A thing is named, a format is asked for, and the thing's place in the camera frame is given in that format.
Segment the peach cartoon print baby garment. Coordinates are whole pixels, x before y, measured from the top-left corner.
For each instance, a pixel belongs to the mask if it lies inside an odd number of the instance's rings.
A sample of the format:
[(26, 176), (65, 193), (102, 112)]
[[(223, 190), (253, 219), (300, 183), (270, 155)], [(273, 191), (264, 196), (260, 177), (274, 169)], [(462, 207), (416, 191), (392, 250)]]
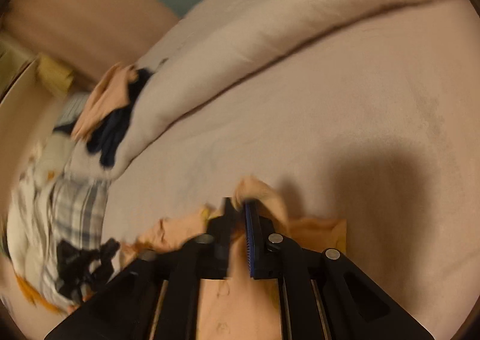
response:
[[(233, 194), (233, 206), (245, 199), (257, 199), (259, 212), (269, 218), (277, 231), (293, 238), (301, 247), (322, 252), (347, 249), (344, 219), (292, 218), (283, 197), (256, 177), (244, 177)], [(211, 219), (222, 212), (204, 206), (181, 218), (161, 218), (136, 241), (122, 243), (120, 267), (124, 268), (144, 249), (164, 253), (175, 251), (183, 242), (202, 233)], [(247, 265), (245, 228), (237, 224), (229, 252), (229, 275), (224, 280), (205, 280), (200, 286), (196, 337), (198, 339), (279, 339), (281, 315), (278, 284), (275, 280), (254, 280)]]

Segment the orange cloth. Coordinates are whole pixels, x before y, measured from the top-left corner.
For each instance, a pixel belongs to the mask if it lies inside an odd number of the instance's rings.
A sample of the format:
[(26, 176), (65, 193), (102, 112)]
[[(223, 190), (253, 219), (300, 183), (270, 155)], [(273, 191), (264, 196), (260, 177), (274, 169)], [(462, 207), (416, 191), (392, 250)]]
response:
[(15, 274), (15, 278), (20, 292), (28, 303), (35, 307), (45, 308), (47, 311), (50, 311), (57, 315), (64, 313), (62, 309), (53, 305), (52, 303), (49, 303), (46, 299), (44, 299), (44, 297), (35, 288), (33, 288), (23, 277)]

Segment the grey plaid pillow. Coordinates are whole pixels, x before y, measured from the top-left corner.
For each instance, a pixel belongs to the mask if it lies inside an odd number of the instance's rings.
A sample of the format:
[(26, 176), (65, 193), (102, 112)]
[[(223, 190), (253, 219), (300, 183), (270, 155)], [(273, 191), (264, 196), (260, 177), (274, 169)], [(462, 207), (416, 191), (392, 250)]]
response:
[(102, 180), (62, 176), (47, 190), (46, 253), (38, 291), (50, 304), (66, 311), (73, 302), (56, 289), (58, 279), (56, 248), (61, 241), (77, 249), (100, 247), (109, 184)]

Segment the white crumpled bedding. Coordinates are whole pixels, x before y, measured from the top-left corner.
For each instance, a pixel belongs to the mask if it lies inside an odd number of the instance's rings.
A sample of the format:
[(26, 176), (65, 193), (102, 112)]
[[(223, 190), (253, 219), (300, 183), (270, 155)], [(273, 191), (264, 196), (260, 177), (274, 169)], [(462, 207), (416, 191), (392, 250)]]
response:
[(38, 163), (28, 163), (11, 191), (7, 213), (7, 247), (16, 275), (26, 277), (29, 261), (43, 262), (50, 249), (53, 219), (51, 191), (55, 180), (36, 178)]

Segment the pale green pillow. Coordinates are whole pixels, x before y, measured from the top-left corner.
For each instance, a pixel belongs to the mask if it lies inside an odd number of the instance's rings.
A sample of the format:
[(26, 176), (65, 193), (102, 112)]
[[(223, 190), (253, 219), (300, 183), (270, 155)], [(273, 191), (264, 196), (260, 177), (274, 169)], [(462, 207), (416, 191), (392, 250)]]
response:
[(61, 132), (53, 132), (36, 162), (34, 178), (38, 185), (58, 177), (71, 157), (75, 142)]

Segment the dark navy garment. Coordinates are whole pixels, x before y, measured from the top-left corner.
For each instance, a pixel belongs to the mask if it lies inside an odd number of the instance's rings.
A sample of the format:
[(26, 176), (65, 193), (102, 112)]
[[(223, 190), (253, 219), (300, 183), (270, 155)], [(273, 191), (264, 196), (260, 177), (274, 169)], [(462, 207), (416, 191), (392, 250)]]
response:
[[(147, 68), (137, 68), (137, 74), (137, 81), (128, 86), (129, 104), (126, 107), (118, 108), (108, 114), (99, 127), (92, 132), (88, 141), (80, 141), (85, 143), (86, 150), (89, 154), (100, 154), (100, 164), (105, 169), (112, 169), (114, 167), (116, 152), (127, 133), (135, 103), (153, 75)], [(57, 125), (55, 131), (71, 136), (78, 117), (79, 116), (75, 117), (71, 123)]]

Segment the plain peach garment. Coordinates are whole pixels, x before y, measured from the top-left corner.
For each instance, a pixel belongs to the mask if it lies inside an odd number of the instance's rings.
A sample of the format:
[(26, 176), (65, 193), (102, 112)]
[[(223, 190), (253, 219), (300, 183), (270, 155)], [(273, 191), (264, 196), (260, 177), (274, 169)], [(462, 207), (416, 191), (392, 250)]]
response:
[(88, 141), (92, 132), (114, 110), (129, 104), (128, 86), (138, 79), (135, 65), (117, 63), (103, 74), (87, 99), (71, 133), (75, 141)]

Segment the yellow fringed cloth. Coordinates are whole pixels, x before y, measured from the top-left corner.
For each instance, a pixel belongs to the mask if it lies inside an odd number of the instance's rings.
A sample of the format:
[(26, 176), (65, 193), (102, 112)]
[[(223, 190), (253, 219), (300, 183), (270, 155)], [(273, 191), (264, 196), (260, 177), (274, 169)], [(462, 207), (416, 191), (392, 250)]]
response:
[(59, 99), (66, 98), (74, 79), (73, 69), (45, 54), (38, 56), (37, 64), (37, 77), (44, 88)]

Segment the grey rolled duvet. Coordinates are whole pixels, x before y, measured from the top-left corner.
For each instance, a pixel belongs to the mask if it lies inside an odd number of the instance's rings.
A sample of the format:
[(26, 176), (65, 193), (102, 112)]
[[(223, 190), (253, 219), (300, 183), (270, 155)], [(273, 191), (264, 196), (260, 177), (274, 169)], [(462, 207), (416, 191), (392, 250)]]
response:
[(178, 118), (296, 47), (385, 10), (432, 0), (202, 0), (138, 65), (152, 76), (108, 169), (79, 144), (67, 169), (114, 179)]

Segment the beige curtain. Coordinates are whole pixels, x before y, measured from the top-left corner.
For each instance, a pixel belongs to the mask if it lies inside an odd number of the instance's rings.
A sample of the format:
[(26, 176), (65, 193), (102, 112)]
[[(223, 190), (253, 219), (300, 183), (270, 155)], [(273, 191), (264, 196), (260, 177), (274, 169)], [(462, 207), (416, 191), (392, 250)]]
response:
[(96, 83), (114, 64), (136, 62), (178, 21), (158, 0), (11, 0), (2, 26)]

